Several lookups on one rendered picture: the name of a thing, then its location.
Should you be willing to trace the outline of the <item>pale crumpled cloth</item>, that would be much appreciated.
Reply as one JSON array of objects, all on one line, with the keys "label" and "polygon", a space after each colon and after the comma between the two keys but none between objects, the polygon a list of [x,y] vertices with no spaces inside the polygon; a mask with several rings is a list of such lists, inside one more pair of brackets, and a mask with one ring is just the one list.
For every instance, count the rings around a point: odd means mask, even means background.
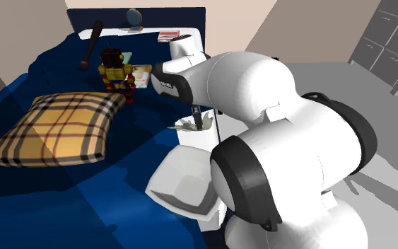
[{"label": "pale crumpled cloth", "polygon": [[183,119],[180,120],[181,124],[176,124],[173,127],[169,127],[169,129],[176,129],[181,131],[202,131],[210,129],[213,124],[214,117],[209,117],[209,114],[206,113],[205,116],[201,119],[201,128],[198,128],[196,124],[193,124],[191,121],[185,121]]}]

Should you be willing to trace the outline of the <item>white square bowl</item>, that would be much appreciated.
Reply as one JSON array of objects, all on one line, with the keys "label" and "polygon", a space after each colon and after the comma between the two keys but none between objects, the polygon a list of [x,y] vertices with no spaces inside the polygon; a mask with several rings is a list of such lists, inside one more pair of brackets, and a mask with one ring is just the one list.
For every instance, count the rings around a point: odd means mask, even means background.
[{"label": "white square bowl", "polygon": [[211,181],[210,155],[203,149],[177,145],[157,167],[145,193],[173,213],[218,221],[221,200]]}]

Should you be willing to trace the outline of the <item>beige book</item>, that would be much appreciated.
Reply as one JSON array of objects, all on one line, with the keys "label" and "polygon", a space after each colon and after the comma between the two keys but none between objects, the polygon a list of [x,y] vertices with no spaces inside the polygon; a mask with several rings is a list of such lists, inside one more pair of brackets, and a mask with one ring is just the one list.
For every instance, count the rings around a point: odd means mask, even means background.
[{"label": "beige book", "polygon": [[133,76],[136,88],[147,88],[151,78],[152,66],[150,64],[134,65]]}]

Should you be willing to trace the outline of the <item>red and white book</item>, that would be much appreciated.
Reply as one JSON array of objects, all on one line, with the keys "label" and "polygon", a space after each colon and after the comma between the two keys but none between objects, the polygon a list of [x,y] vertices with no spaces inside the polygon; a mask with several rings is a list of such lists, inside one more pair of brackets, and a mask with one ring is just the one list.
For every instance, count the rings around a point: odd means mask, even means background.
[{"label": "red and white book", "polygon": [[180,31],[178,30],[162,30],[158,33],[158,42],[169,42],[174,38],[180,36]]}]

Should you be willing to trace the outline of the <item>yellow and red toy robot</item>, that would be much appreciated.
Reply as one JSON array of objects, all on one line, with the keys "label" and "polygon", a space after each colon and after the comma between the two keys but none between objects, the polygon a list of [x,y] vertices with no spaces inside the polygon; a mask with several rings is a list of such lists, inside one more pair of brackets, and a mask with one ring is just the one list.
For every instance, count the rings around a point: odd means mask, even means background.
[{"label": "yellow and red toy robot", "polygon": [[125,96],[126,103],[133,103],[136,90],[134,66],[124,63],[121,49],[104,49],[100,53],[102,64],[98,72],[103,78],[103,83],[108,92],[121,93]]}]

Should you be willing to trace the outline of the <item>blue bed with dark headboard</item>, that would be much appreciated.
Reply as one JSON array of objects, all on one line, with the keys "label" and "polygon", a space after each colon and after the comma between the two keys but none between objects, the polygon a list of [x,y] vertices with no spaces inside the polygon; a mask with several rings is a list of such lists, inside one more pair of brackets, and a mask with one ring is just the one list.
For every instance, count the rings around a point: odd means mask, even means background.
[{"label": "blue bed with dark headboard", "polygon": [[[68,10],[74,33],[0,91],[0,137],[40,95],[103,91],[97,71],[103,49],[131,52],[134,64],[156,64],[168,61],[170,50],[154,28],[205,30],[203,7],[143,8],[142,33],[101,37],[89,70],[80,70],[89,42],[78,34],[98,20],[105,29],[126,28],[125,14],[123,8]],[[190,106],[159,96],[152,87],[140,89],[115,117],[103,161],[0,168],[0,249],[207,249],[195,220],[171,213],[145,193],[149,178],[178,143],[173,124],[190,113]]]}]

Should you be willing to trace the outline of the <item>round blue table mirror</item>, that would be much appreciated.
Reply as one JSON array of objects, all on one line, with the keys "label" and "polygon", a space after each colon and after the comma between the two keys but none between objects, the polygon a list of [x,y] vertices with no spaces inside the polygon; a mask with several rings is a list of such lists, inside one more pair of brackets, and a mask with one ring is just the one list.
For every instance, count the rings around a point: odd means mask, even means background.
[{"label": "round blue table mirror", "polygon": [[126,19],[131,31],[141,31],[143,29],[141,26],[143,17],[137,9],[130,8],[126,13]]}]

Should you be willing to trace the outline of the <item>black baseball bat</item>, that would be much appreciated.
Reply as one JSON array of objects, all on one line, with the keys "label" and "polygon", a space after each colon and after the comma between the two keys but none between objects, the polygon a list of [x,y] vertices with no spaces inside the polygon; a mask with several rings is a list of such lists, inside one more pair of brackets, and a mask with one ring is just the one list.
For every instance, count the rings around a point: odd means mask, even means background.
[{"label": "black baseball bat", "polygon": [[98,38],[100,37],[100,34],[103,30],[104,24],[101,20],[97,20],[94,23],[91,36],[90,36],[90,42],[88,44],[86,53],[84,58],[78,63],[78,67],[81,70],[88,70],[90,68],[89,64],[89,59],[90,56],[92,55],[93,48],[95,47],[96,42],[98,41]]}]

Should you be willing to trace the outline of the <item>tan plaid pillow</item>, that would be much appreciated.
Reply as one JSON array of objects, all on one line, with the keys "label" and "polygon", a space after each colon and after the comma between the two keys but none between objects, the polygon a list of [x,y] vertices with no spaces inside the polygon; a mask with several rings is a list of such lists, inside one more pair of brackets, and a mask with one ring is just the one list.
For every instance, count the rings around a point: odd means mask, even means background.
[{"label": "tan plaid pillow", "polygon": [[61,167],[103,160],[111,122],[125,103],[120,93],[37,97],[0,138],[0,167]]}]

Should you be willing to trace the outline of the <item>grey cabinet with drawers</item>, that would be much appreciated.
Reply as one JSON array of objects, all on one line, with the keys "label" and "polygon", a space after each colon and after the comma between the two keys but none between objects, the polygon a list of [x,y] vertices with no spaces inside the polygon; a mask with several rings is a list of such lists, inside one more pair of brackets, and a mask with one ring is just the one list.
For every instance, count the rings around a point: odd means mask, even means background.
[{"label": "grey cabinet with drawers", "polygon": [[398,95],[398,0],[381,0],[355,47],[357,63],[392,87]]}]

